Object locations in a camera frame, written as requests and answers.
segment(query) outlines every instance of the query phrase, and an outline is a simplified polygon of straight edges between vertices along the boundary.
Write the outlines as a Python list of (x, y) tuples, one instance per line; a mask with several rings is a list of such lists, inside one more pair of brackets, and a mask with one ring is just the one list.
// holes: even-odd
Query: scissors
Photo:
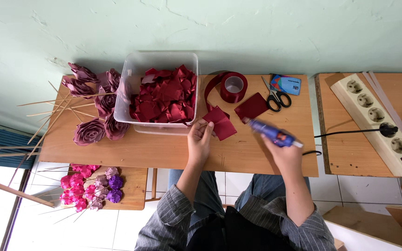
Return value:
[[(266, 100), (266, 103), (268, 104), (268, 107), (269, 109), (271, 109), (271, 111), (279, 112), (280, 110), (282, 110), (282, 107), (288, 108), (291, 106), (291, 98), (289, 97), (288, 94), (277, 91), (276, 88), (273, 87), (271, 84), (269, 84), (263, 76), (261, 76), (261, 78), (263, 79), (266, 87), (269, 90), (269, 96), (268, 99)], [(285, 104), (283, 102), (281, 96), (286, 97), (286, 99), (288, 100), (288, 104)], [(274, 101), (274, 103), (276, 103), (277, 109), (271, 107), (271, 104), (269, 103), (271, 100)]]

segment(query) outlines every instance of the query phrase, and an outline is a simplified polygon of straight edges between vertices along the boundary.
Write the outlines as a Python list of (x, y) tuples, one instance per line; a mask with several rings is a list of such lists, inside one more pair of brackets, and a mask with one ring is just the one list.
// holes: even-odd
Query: wooden desk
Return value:
[[(359, 130), (329, 86), (353, 73), (323, 73), (315, 78), (321, 134)], [(358, 77), (379, 101), (362, 73)], [(376, 73), (376, 77), (402, 120), (402, 73)], [(394, 177), (362, 133), (322, 138), (325, 173)]]
[[(241, 102), (256, 92), (260, 92), (264, 98), (268, 96), (268, 89), (260, 76), (246, 76), (248, 90)], [(290, 95), (292, 106), (283, 108), (280, 112), (268, 110), (261, 114), (259, 118), (296, 135), (299, 140), (304, 142), (304, 151), (315, 150), (308, 80), (305, 75), (291, 76), (302, 80), (301, 94), (299, 96)], [(207, 114), (203, 94), (207, 83), (213, 77), (215, 75), (199, 76), (198, 117)], [(223, 141), (217, 139), (210, 141), (210, 156), (204, 169), (222, 172), (274, 174), (271, 168), (274, 163), (272, 158), (267, 158), (269, 152), (261, 141), (260, 136), (253, 134), (247, 125), (240, 122), (234, 112), (234, 109), (241, 102), (237, 104), (226, 103), (221, 99), (218, 87), (210, 93), (209, 102), (214, 106), (220, 106), (222, 110), (231, 115), (231, 121), (238, 133)], [(59, 92), (65, 96), (68, 90), (60, 85)], [(80, 100), (78, 104), (90, 102), (93, 101)], [(97, 115), (94, 106), (85, 106), (76, 110)], [(83, 121), (91, 119), (89, 116), (81, 114), (79, 116)], [(186, 137), (140, 134), (131, 128), (126, 132), (125, 137), (120, 140), (111, 141), (105, 137), (99, 142), (88, 146), (77, 146), (72, 141), (72, 138), (74, 137), (75, 127), (79, 123), (70, 110), (63, 112), (44, 139), (40, 161), (174, 169), (184, 169), (187, 163)], [(315, 154), (303, 157), (302, 170), (305, 176), (318, 177)]]
[[(95, 179), (98, 175), (105, 174), (105, 171), (110, 166), (101, 166), (89, 177)], [(103, 202), (103, 209), (114, 210), (143, 210), (145, 207), (145, 190), (147, 186), (147, 174), (146, 168), (129, 168), (118, 167), (119, 176), (123, 178), (123, 186), (120, 188), (122, 191), (122, 197), (120, 202), (112, 203), (108, 200)], [(83, 187), (86, 189), (88, 186), (94, 184), (94, 180), (87, 180)]]

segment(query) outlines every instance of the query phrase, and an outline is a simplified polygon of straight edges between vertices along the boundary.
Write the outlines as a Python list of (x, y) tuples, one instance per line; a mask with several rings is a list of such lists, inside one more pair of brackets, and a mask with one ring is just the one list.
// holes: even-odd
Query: power strip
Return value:
[[(361, 130), (393, 128), (393, 119), (374, 98), (361, 79), (353, 74), (333, 84), (331, 90)], [(402, 132), (364, 132), (393, 175), (402, 176)]]

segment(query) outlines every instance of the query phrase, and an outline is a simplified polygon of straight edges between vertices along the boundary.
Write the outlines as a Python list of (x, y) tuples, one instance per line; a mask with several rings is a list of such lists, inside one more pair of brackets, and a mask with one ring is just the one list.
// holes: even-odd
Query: scissor blade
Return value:
[(274, 88), (272, 85), (270, 85), (270, 84), (266, 81), (266, 79), (265, 79), (263, 76), (261, 76), (261, 79), (263, 79), (263, 81), (265, 82), (265, 85), (266, 85), (266, 87), (268, 88), (268, 90), (270, 90), (270, 91), (277, 91), (277, 89)]

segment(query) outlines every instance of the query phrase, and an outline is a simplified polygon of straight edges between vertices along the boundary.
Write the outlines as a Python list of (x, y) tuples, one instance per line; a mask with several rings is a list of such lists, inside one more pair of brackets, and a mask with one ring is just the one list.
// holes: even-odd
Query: gray striped jacket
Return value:
[[(173, 185), (158, 204), (156, 212), (139, 232), (137, 251), (182, 251), (195, 231), (207, 223), (202, 219), (189, 226), (194, 209), (187, 197)], [(285, 238), (295, 250), (336, 250), (334, 238), (322, 216), (315, 210), (299, 227), (287, 216), (286, 197), (271, 202), (250, 196), (240, 214), (255, 225)]]

